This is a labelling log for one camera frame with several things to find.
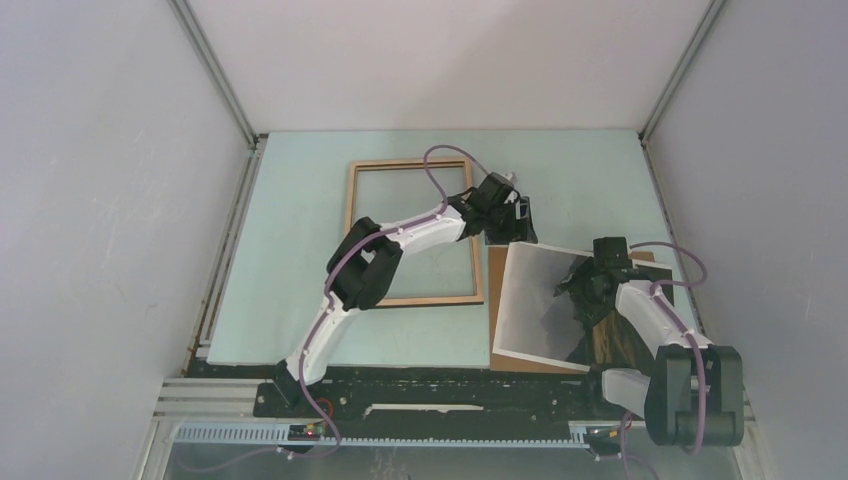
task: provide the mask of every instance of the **framed picture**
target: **framed picture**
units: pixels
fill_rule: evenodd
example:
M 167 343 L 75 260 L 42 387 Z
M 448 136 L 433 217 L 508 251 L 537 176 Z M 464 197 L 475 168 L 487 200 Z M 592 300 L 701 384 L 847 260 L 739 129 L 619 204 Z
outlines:
M 473 185 L 467 158 L 431 158 L 427 163 L 448 195 Z M 344 231 L 362 217 L 377 223 L 397 222 L 439 205 L 439 193 L 423 169 L 420 159 L 351 163 Z M 403 257 L 386 298 L 377 306 L 481 304 L 482 270 L 476 237 Z

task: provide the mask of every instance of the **gray wall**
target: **gray wall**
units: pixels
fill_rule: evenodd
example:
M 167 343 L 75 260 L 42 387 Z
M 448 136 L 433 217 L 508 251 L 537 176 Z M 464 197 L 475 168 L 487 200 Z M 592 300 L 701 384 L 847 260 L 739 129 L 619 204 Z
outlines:
M 848 460 L 848 2 L 731 2 L 652 139 L 778 476 Z
M 128 478 L 246 147 L 164 0 L 0 2 L 0 477 Z

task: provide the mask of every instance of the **white wall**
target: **white wall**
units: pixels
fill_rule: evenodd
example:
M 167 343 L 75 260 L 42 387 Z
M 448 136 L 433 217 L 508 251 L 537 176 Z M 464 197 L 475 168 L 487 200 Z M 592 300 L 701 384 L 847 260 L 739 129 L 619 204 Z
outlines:
M 0 2 L 0 477 L 128 478 L 246 146 L 165 1 Z
M 656 137 L 704 321 L 786 480 L 846 478 L 848 3 L 730 2 Z
M 708 4 L 192 2 L 260 132 L 638 129 Z

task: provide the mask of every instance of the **white paper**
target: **white paper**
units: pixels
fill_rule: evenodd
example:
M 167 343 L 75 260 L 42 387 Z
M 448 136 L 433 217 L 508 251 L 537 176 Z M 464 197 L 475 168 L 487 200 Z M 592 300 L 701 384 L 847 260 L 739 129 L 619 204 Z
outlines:
M 567 294 L 554 287 L 589 252 L 513 243 L 509 246 L 493 352 L 548 365 L 588 371 L 566 361 L 583 338 Z

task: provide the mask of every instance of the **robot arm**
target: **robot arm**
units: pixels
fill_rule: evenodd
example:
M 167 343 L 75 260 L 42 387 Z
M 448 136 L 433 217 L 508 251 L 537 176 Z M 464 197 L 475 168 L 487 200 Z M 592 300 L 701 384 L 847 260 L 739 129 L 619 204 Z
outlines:
M 536 241 L 529 199 L 497 173 L 410 219 L 388 224 L 359 219 L 327 265 L 325 298 L 309 332 L 277 364 L 274 382 L 289 406 L 301 403 L 301 381 L 311 385 L 323 378 L 352 317 L 383 299 L 403 256 L 483 232 L 492 244 Z M 366 258 L 366 253 L 373 257 Z
M 556 287 L 568 292 L 577 319 L 590 331 L 613 310 L 634 327 L 654 357 L 651 376 L 633 368 L 601 367 L 596 379 L 603 400 L 645 419 L 658 445 L 692 445 L 698 431 L 700 392 L 705 393 L 703 445 L 742 441 L 742 360 L 732 347 L 716 346 L 676 316 L 662 289 L 633 265 L 627 240 L 601 238 L 594 256 Z M 697 348 L 700 362 L 696 360 Z M 703 368 L 703 385 L 693 377 Z
M 384 253 L 384 256 L 379 259 L 375 256 L 372 261 L 372 263 L 379 262 L 374 266 L 374 272 L 376 273 L 371 273 L 370 275 L 371 277 L 376 277 L 371 284 L 375 286 L 374 290 L 378 291 L 376 293 L 370 291 L 361 293 L 360 295 L 362 298 L 357 297 L 356 300 L 350 299 L 350 294 L 345 295 L 342 293 L 345 295 L 345 299 L 348 300 L 347 302 L 342 301 L 339 298 L 339 295 L 333 290 L 329 292 L 329 298 L 324 297 L 321 309 L 315 317 L 315 320 L 312 322 L 312 328 L 315 328 L 315 326 L 318 327 L 312 339 L 310 340 L 308 336 L 305 337 L 303 341 L 300 342 L 298 348 L 295 349 L 288 358 L 286 358 L 288 372 L 293 379 L 298 380 L 301 377 L 300 357 L 303 353 L 303 348 L 307 345 L 307 343 L 309 344 L 309 348 L 303 359 L 303 379 L 307 385 L 312 385 L 324 377 L 330 356 L 338 347 L 345 332 L 347 332 L 347 329 L 351 324 L 352 317 L 362 310 L 373 308 L 380 300 L 382 300 L 386 290 L 388 290 L 391 277 L 394 275 L 394 269 L 391 267 L 397 267 L 397 262 L 393 262 L 394 259 L 399 261 L 401 255 L 409 256 L 436 245 L 453 243 L 459 240 L 466 225 L 466 223 L 462 220 L 462 216 L 450 206 L 445 209 L 444 212 L 437 215 L 436 212 L 438 210 L 439 208 L 437 207 L 427 213 L 423 213 L 402 222 L 383 224 L 379 226 L 379 231 L 388 230 L 393 231 L 393 233 L 389 233 L 382 237 L 383 241 L 381 242 L 381 245 L 383 245 L 383 248 L 390 249 L 389 253 Z M 422 219 L 424 221 L 416 225 L 416 222 Z M 367 217 L 366 219 L 358 221 L 357 225 L 354 225 L 351 229 L 351 234 L 349 234 L 348 237 L 354 235 L 358 238 L 356 232 L 373 231 L 373 228 L 365 229 L 363 227 L 363 225 L 368 222 L 370 222 L 370 219 L 367 219 Z M 414 226 L 401 228 L 402 225 L 410 224 L 413 224 Z M 342 242 L 342 246 L 339 247 L 339 249 L 344 250 L 344 247 L 347 247 L 347 244 L 349 243 L 350 242 L 346 239 L 345 242 Z M 337 252 L 337 254 L 333 257 L 335 262 L 331 260 L 329 269 L 332 269 L 332 267 L 341 258 L 338 255 L 339 252 Z M 365 267 L 360 280 L 362 280 L 363 277 L 369 276 L 368 274 L 368 267 Z

